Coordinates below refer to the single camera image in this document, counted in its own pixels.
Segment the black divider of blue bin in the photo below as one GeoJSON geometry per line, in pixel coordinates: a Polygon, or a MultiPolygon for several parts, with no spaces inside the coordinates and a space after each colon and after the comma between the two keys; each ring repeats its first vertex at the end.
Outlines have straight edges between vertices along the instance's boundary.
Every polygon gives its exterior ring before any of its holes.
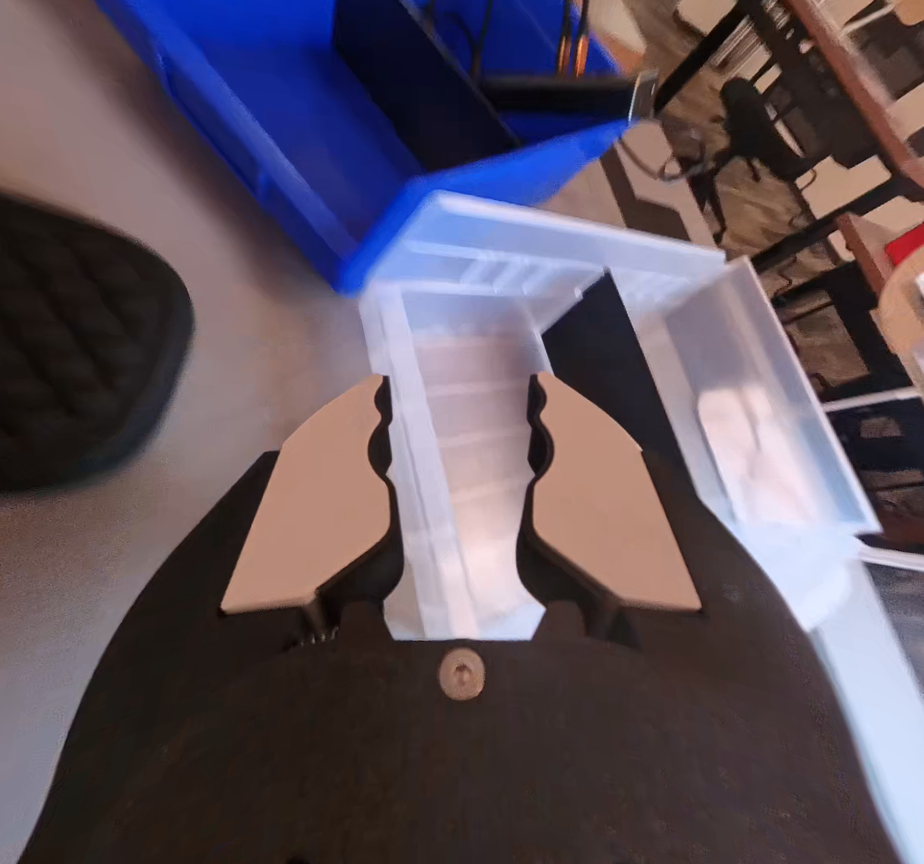
{"type": "Polygon", "coordinates": [[[332,39],[341,60],[426,172],[519,147],[410,0],[334,0],[332,39]]]}

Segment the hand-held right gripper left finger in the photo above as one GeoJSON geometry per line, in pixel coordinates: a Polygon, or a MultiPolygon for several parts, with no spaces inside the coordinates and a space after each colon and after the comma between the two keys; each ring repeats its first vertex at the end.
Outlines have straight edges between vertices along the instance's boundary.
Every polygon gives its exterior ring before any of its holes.
{"type": "Polygon", "coordinates": [[[295,610],[331,634],[351,604],[380,614],[405,567],[392,465],[391,385],[374,373],[282,444],[220,610],[295,610]]]}

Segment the large black USB hub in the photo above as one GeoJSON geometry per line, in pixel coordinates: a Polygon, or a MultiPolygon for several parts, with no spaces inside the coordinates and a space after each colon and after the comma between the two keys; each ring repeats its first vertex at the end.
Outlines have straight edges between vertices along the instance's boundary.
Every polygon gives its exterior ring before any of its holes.
{"type": "Polygon", "coordinates": [[[499,113],[627,116],[637,82],[615,75],[507,75],[479,84],[482,95],[499,113]]]}

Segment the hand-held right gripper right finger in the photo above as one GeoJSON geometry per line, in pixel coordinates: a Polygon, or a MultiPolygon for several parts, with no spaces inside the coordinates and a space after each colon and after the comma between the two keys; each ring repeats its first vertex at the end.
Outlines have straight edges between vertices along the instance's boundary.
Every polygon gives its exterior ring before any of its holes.
{"type": "Polygon", "coordinates": [[[567,609],[591,639],[636,646],[633,612],[695,617],[702,602],[639,444],[548,372],[528,381],[532,470],[516,571],[551,614],[567,609]]]}

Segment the clear plastic bin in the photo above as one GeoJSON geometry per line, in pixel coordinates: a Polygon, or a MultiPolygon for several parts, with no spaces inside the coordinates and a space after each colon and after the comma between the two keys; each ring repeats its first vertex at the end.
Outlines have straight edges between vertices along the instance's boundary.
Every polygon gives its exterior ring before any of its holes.
{"type": "Polygon", "coordinates": [[[853,598],[859,536],[879,528],[745,259],[561,213],[446,192],[389,242],[359,300],[388,377],[391,479],[406,569],[385,603],[398,639],[526,639],[539,606],[514,568],[530,473],[527,385],[565,368],[543,334],[614,285],[680,463],[797,622],[853,598]]]}

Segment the blue plastic bin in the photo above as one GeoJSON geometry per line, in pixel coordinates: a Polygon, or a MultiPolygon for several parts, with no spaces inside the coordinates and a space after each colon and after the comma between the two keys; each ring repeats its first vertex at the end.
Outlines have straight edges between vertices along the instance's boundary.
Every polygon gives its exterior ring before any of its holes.
{"type": "MultiPolygon", "coordinates": [[[[435,191],[549,200],[627,116],[499,113],[513,152],[426,172],[333,44],[335,0],[93,0],[166,95],[335,292],[373,269],[435,191]]],[[[479,89],[550,76],[565,0],[410,0],[479,89]]]]}

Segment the black office chair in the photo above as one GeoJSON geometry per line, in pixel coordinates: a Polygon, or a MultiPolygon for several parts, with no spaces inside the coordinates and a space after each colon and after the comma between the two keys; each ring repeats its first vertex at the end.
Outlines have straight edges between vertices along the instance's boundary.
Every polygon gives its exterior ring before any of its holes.
{"type": "Polygon", "coordinates": [[[798,194],[803,191],[798,185],[800,178],[810,175],[814,182],[817,177],[809,157],[798,154],[780,134],[762,93],[753,83],[734,77],[722,85],[719,97],[723,113],[714,116],[711,123],[721,128],[727,142],[712,154],[707,151],[703,128],[675,116],[664,116],[668,135],[696,150],[695,154],[677,157],[680,171],[676,179],[686,180],[699,208],[709,208],[712,212],[719,226],[713,236],[717,245],[722,244],[728,230],[717,188],[717,178],[725,167],[742,161],[754,182],[760,183],[762,172],[766,172],[798,194]]]}

